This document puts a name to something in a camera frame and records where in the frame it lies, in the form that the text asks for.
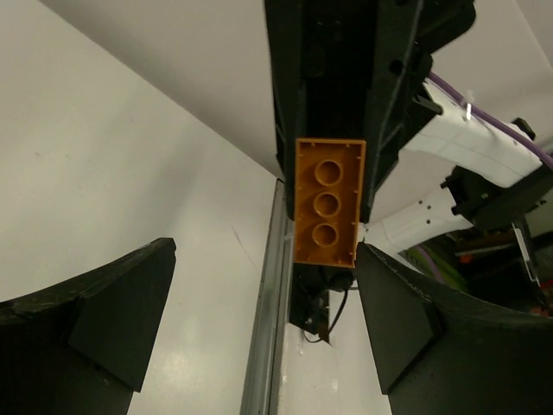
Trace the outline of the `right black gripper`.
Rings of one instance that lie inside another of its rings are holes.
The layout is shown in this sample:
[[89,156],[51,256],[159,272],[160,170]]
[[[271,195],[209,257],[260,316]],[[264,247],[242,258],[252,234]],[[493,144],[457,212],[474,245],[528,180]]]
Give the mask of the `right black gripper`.
[[264,14],[286,213],[291,220],[295,216],[302,84],[303,136],[366,141],[360,208],[366,223],[377,190],[397,164],[398,140],[414,134],[416,118],[436,115],[435,108],[420,107],[423,80],[433,53],[474,24],[474,2],[309,1],[305,6],[299,0],[268,0]]

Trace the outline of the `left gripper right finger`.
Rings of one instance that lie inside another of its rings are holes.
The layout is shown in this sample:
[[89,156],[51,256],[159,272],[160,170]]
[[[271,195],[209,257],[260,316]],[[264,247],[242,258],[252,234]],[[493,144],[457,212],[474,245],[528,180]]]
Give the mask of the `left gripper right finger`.
[[549,414],[552,321],[472,297],[360,245],[356,278],[395,414]]

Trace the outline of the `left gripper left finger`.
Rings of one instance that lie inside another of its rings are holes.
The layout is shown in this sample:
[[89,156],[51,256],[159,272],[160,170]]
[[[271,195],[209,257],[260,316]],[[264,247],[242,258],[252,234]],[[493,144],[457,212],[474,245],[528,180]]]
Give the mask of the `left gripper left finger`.
[[141,391],[176,264],[156,239],[1,303],[3,414],[125,414]]

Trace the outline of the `orange lego base plate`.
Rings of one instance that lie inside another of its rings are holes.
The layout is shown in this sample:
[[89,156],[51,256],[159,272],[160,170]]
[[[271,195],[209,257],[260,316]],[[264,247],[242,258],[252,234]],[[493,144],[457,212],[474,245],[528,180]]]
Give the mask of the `orange lego base plate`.
[[296,141],[295,262],[355,266],[366,142]]

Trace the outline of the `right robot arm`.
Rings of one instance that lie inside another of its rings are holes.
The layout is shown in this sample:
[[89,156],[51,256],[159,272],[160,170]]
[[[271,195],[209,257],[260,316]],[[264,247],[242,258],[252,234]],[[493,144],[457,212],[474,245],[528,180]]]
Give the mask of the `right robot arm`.
[[[359,243],[395,255],[476,227],[517,226],[552,187],[552,159],[431,70],[465,34],[470,1],[268,1],[276,159],[294,261],[353,268]],[[401,151],[454,165],[440,187],[371,223]]]

